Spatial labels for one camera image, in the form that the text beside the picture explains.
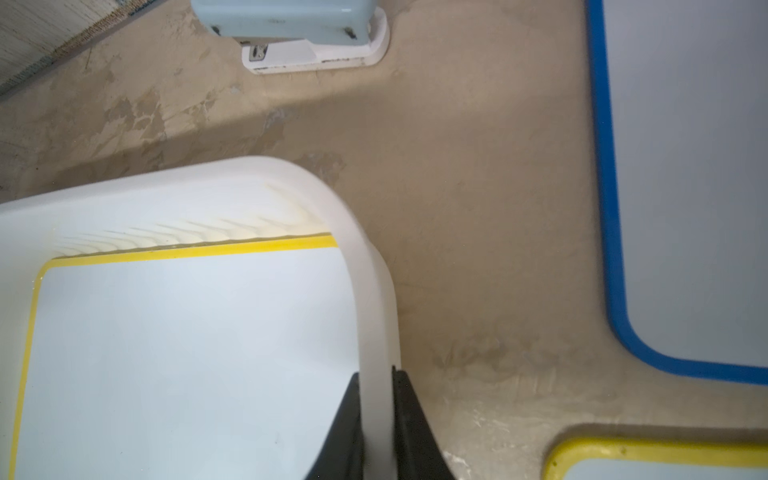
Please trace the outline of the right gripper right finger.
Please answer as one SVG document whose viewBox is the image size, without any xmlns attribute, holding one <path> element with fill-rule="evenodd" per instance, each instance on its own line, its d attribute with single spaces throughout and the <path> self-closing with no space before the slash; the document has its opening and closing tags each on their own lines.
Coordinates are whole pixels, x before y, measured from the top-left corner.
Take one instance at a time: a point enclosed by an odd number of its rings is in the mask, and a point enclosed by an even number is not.
<svg viewBox="0 0 768 480">
<path fill-rule="evenodd" d="M 454 480 L 408 374 L 393 369 L 395 453 L 399 480 Z"/>
</svg>

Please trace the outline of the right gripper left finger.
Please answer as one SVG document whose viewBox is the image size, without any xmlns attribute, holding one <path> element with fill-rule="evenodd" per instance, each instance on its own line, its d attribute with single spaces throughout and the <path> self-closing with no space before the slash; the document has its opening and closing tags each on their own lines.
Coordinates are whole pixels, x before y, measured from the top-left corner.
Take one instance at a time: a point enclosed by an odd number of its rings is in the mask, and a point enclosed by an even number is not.
<svg viewBox="0 0 768 480">
<path fill-rule="evenodd" d="M 306 480 L 363 480 L 364 439 L 359 374 L 352 375 Z"/>
</svg>

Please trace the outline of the yellow-framed whiteboard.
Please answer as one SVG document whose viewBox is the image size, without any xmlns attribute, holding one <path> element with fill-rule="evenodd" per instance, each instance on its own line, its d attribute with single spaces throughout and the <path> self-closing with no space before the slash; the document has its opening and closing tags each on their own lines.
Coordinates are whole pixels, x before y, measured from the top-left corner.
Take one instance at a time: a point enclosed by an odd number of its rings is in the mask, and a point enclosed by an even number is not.
<svg viewBox="0 0 768 480">
<path fill-rule="evenodd" d="M 765 479 L 767 444 L 582 437 L 559 443 L 541 478 Z"/>
<path fill-rule="evenodd" d="M 47 261 L 12 479 L 303 479 L 359 368 L 328 235 Z"/>
</svg>

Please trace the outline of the white plastic storage box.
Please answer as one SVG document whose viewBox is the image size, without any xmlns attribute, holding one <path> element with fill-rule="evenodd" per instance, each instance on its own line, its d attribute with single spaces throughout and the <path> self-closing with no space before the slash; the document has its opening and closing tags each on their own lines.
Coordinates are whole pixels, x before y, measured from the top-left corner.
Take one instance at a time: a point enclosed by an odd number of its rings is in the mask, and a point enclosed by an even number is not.
<svg viewBox="0 0 768 480">
<path fill-rule="evenodd" d="M 49 260 L 331 236 L 351 281 L 364 477 L 397 467 L 391 373 L 400 363 L 393 282 L 351 210 L 307 170 L 242 157 L 83 185 L 1 208 L 1 475 L 9 477 L 34 282 Z"/>
</svg>

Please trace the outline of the blue-framed whiteboard back right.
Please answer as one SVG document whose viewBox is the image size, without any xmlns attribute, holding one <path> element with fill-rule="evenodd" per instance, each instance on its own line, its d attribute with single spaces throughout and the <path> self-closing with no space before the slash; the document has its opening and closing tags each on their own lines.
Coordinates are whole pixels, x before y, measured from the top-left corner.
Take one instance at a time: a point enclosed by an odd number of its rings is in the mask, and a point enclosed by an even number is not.
<svg viewBox="0 0 768 480">
<path fill-rule="evenodd" d="M 606 307 L 682 376 L 767 381 L 767 5 L 586 5 Z"/>
</svg>

